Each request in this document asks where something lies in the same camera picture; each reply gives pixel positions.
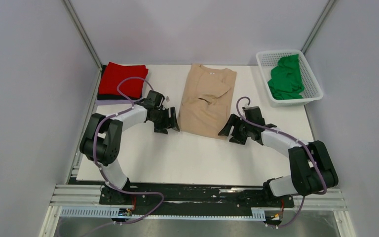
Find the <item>beige t shirt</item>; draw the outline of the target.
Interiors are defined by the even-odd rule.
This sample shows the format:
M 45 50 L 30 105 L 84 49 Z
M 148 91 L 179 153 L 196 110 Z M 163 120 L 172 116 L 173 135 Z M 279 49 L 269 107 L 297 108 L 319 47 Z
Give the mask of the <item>beige t shirt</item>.
M 180 130 L 223 140 L 218 134 L 230 116 L 236 77 L 228 68 L 191 65 L 177 117 Z

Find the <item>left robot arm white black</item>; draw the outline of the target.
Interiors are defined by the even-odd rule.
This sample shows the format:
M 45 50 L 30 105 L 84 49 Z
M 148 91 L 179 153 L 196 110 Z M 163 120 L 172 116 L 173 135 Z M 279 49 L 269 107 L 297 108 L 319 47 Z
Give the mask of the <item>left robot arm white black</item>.
M 117 157 L 122 134 L 127 129 L 151 121 L 155 133 L 167 134 L 169 129 L 179 132 L 175 107 L 167 106 L 167 98 L 150 90 L 145 98 L 132 101 L 123 111 L 91 115 L 79 145 L 79 151 L 92 161 L 102 175 L 113 198 L 120 204 L 128 203 L 131 195 L 143 195 L 129 189 L 129 178 L 124 174 Z

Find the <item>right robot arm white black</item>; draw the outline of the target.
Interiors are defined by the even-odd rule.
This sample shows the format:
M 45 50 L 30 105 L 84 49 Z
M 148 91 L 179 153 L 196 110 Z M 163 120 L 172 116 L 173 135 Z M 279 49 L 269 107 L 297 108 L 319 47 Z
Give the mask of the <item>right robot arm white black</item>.
M 337 186 L 339 178 L 322 141 L 302 141 L 265 122 L 259 107 L 244 107 L 244 117 L 230 115 L 218 133 L 230 142 L 244 145 L 247 139 L 272 148 L 289 160 L 290 175 L 264 183 L 263 202 L 275 206 L 282 196 L 324 194 Z

